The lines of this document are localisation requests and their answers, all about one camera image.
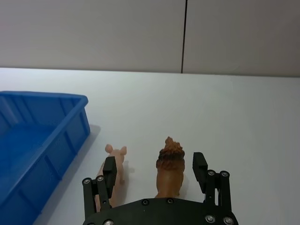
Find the pink pig toy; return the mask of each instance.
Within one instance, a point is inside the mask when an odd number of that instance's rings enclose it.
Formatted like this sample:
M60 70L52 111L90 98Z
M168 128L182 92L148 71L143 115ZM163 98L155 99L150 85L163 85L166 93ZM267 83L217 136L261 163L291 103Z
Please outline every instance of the pink pig toy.
M124 174L124 168L123 168L123 162L124 162L124 156L127 153L127 148L126 146L122 147L120 150L118 149L113 149L113 147L108 144L105 147L105 151L109 153L109 156L114 156L116 159L116 165L117 165L117 176L116 176L116 182L112 190L112 197L109 200L109 203L112 207L117 206L117 192L120 188L120 185L124 183L123 180L123 174ZM97 176L103 175L103 166L104 163L102 164ZM97 212L100 211L100 201L99 201L99 196L95 196L95 202L96 202L96 208Z

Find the table surface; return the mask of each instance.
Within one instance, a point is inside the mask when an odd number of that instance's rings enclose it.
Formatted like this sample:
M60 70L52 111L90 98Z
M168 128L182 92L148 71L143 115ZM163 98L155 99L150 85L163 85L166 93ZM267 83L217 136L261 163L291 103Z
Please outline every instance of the table surface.
M183 146L180 198L202 202L192 171L201 151L210 169L231 174L232 211L241 225L298 224L300 79L226 75L0 68L0 90L86 95L91 135L35 221L80 225L81 181L127 146L120 200L154 197L158 152L167 136Z

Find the bolt head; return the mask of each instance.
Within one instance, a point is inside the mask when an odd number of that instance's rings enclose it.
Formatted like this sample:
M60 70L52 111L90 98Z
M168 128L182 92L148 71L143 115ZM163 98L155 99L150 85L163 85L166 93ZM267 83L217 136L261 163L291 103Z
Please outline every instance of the bolt head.
M233 225L233 223L234 223L233 219L230 218L230 217L225 217L225 218L223 219L223 221L224 221L224 223L225 223L226 225Z
M148 199L142 200L142 205L144 206L149 205L149 200Z
M113 221L112 220L107 220L103 223L103 225L113 225Z
M167 202L168 202L169 204L173 204L174 200L173 200L172 198L168 198Z
M212 170L209 170L209 171L208 171L208 174L209 174L210 176L213 176L213 175L215 175L215 172L212 171Z
M99 176L99 177L97 178L98 181L103 181L103 179L104 179L104 176Z
M223 171L223 172L221 172L221 175L223 176L223 177L228 177L228 173L226 172L226 171Z
M90 179L85 179L85 180L83 181L83 183L84 183L84 184L90 183Z
M214 223L216 221L216 219L215 219L215 217L213 215L206 215L205 216L205 220L206 220L206 222L208 222L210 224L212 224L212 223Z

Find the pig ear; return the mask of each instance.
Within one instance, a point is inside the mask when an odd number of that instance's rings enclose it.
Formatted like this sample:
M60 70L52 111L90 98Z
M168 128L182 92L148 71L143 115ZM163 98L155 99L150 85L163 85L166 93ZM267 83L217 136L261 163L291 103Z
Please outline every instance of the pig ear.
M122 156L126 155L127 154L127 147L126 146L123 146L121 149L120 149L120 154Z
M105 147L105 151L107 153L111 153L113 151L113 147L110 144L107 144L106 147Z

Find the toy animal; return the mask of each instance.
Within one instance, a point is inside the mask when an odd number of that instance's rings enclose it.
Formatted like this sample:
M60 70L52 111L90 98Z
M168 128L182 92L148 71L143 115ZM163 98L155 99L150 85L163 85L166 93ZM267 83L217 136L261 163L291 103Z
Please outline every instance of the toy animal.
M185 152L180 143L174 142L168 137L165 141L165 148L159 152L156 161L157 178L156 187L158 194L156 198L175 198L183 182Z
M117 197L118 191L120 189L120 186L122 184L124 184L124 180L123 180L123 174L124 174L123 162L124 162L124 156L127 153L127 148L126 148L126 146L124 146L120 150L113 149L113 147L110 144L108 144L105 147L105 151L107 153L109 153L109 155L108 155L109 157L114 156L115 160L116 160L116 166L117 166L116 182L115 182L115 185L114 185L113 190L112 190L112 197L109 199L109 204L112 207L116 207L117 204L118 204L118 201L117 201L118 200L118 197ZM104 163L102 164L97 176L103 175L103 166L104 166ZM97 212L99 212L100 211L99 195L95 196L95 202L96 202Z

